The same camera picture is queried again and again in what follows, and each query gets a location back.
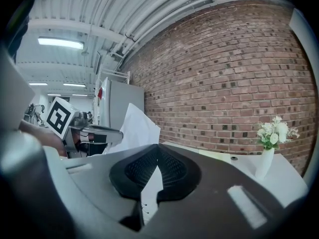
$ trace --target fluorescent light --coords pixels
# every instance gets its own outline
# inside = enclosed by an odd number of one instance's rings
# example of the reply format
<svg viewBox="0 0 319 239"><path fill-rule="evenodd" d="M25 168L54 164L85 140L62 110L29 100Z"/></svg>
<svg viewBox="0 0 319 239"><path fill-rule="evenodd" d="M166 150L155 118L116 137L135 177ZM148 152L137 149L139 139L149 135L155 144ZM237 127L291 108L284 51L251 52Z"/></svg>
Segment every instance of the fluorescent light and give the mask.
<svg viewBox="0 0 319 239"><path fill-rule="evenodd" d="M65 86L74 86L74 87L84 87L85 88L84 84L63 83L63 85L65 85Z"/></svg>
<svg viewBox="0 0 319 239"><path fill-rule="evenodd" d="M31 86L47 86L47 83L29 83Z"/></svg>
<svg viewBox="0 0 319 239"><path fill-rule="evenodd" d="M53 46L62 46L62 47L70 47L74 49L83 50L84 43L58 39L58 38L50 38L50 37L39 37L38 42L41 45L53 45Z"/></svg>

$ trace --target ceiling beam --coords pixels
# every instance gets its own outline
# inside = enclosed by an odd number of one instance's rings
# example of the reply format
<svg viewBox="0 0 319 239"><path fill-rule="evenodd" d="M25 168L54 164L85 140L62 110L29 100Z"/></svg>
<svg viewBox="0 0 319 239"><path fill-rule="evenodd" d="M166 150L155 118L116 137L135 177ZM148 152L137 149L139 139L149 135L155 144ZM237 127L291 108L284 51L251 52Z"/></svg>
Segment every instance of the ceiling beam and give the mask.
<svg viewBox="0 0 319 239"><path fill-rule="evenodd" d="M73 70L77 72L85 72L84 66L57 64L57 63L17 63L21 69L35 69L35 70Z"/></svg>
<svg viewBox="0 0 319 239"><path fill-rule="evenodd" d="M32 19L28 23L28 29L39 29L39 28L51 28L51 29L64 29L77 31L82 33L98 36L116 43L121 42L124 37L121 34L105 29L103 27L87 24L84 22L78 22L68 19Z"/></svg>

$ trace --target vase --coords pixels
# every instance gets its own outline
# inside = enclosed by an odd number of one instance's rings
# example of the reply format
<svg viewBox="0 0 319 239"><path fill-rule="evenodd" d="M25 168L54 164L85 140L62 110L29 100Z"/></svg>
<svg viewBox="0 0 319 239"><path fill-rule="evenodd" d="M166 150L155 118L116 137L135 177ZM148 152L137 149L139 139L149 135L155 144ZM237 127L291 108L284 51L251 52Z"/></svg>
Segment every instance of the vase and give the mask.
<svg viewBox="0 0 319 239"><path fill-rule="evenodd" d="M261 158L259 164L256 168L256 178L259 180L263 180L271 166L271 162L273 161L275 149L264 149L263 153L261 154Z"/></svg>

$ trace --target brick wall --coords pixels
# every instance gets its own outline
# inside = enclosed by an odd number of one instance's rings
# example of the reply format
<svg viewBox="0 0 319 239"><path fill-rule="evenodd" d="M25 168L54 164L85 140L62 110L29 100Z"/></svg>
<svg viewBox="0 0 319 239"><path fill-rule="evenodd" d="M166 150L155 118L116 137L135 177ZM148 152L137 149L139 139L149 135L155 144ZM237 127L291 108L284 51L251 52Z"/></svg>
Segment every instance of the brick wall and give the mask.
<svg viewBox="0 0 319 239"><path fill-rule="evenodd" d="M148 42L123 67L145 89L160 141L260 154L258 122L280 115L301 137L280 152L300 172L312 153L312 71L288 24L292 8L237 1L194 13Z"/></svg>

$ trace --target red object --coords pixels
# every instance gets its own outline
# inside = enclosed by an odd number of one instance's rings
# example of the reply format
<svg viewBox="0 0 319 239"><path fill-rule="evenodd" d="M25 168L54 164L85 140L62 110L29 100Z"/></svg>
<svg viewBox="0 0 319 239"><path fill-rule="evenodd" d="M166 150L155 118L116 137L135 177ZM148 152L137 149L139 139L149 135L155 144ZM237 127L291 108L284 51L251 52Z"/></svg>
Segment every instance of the red object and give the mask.
<svg viewBox="0 0 319 239"><path fill-rule="evenodd" d="M100 90L99 90L98 97L99 97L100 99L102 99L102 88L100 88Z"/></svg>

